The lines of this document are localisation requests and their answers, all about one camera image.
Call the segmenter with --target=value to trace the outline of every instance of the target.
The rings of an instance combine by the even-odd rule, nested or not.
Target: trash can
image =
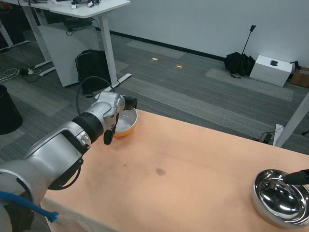
[[[0,85],[0,134],[8,134],[17,130],[23,124],[8,89]]]

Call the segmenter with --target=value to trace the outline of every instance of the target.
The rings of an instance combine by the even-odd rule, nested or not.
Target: orange bowl
[[[134,130],[137,119],[138,114],[136,109],[121,112],[119,114],[114,136],[123,137],[130,134]]]

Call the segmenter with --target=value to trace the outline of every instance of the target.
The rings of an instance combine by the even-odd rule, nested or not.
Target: stainless steel bowl
[[[287,185],[287,173],[265,170],[253,182],[253,204],[268,222],[284,228],[309,225],[309,191],[303,185]]]

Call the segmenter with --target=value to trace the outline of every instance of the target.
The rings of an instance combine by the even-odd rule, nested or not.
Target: cardboard box
[[[309,68],[301,67],[304,71],[309,71]],[[300,69],[296,69],[290,83],[298,86],[309,88],[309,76],[299,73]]]
[[[292,64],[259,55],[250,78],[283,87],[292,71]]]

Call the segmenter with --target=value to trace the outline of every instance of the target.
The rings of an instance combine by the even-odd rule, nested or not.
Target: white wall
[[[131,0],[109,15],[111,30],[225,57],[246,54],[309,67],[309,0]]]

